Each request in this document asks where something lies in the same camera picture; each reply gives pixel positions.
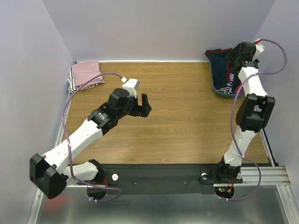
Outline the navy jersey tank top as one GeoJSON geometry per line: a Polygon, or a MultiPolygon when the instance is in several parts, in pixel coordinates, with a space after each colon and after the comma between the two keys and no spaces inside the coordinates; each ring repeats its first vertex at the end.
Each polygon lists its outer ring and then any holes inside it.
{"type": "Polygon", "coordinates": [[[241,82],[225,58],[233,49],[211,49],[205,52],[209,60],[212,89],[216,96],[234,98],[241,82]]]}

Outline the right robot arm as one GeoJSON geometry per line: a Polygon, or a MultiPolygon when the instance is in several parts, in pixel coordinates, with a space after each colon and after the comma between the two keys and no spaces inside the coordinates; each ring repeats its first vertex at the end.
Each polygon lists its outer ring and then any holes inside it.
{"type": "Polygon", "coordinates": [[[253,138],[268,124],[275,105],[275,99],[265,92],[258,76],[257,57],[264,51],[259,40],[241,42],[227,60],[236,71],[245,98],[236,115],[231,115],[237,124],[232,132],[233,140],[228,151],[223,155],[215,170],[215,177],[220,182],[241,179],[241,165],[245,152],[253,138]]]}

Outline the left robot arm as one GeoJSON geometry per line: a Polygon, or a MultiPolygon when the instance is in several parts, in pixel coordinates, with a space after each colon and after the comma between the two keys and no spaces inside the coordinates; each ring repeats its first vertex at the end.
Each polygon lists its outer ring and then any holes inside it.
{"type": "Polygon", "coordinates": [[[101,183],[104,172],[96,160],[74,166],[72,159],[117,126],[123,117],[146,118],[151,110],[147,94],[142,94],[139,105],[138,98],[131,95],[129,89],[115,89],[108,101],[93,110],[75,132],[65,135],[63,142],[43,155],[36,153],[30,158],[29,179],[48,199],[57,197],[66,186],[77,182],[101,183]]]}

